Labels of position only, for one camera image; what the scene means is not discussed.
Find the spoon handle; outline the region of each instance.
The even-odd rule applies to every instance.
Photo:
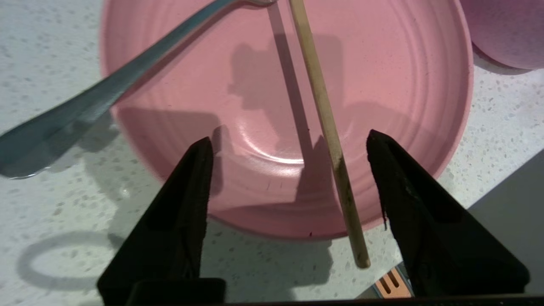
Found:
[[[110,76],[0,136],[0,174],[27,178],[50,166],[149,68],[198,26],[235,1],[215,0]]]

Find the pink bowl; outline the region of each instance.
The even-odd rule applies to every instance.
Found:
[[[105,75],[209,0],[106,1]],[[381,222],[367,161],[374,128],[432,175],[451,158],[472,96],[472,48],[458,1],[306,2],[363,227]],[[215,149],[209,214],[260,235],[344,236],[327,151],[290,15],[239,5],[182,45],[112,113],[164,181],[188,146]]]
[[[544,0],[461,0],[474,44],[492,59],[544,68]]]

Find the terrazzo countertop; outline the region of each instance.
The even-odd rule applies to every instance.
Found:
[[[100,79],[98,0],[0,0],[0,132]],[[544,70],[475,57],[468,125],[439,182],[464,206],[544,147]],[[100,305],[96,278],[159,189],[110,118],[48,171],[0,179],[0,303]],[[365,233],[372,267],[346,238],[271,241],[210,221],[202,276],[228,300],[354,298],[401,261],[390,231]]]

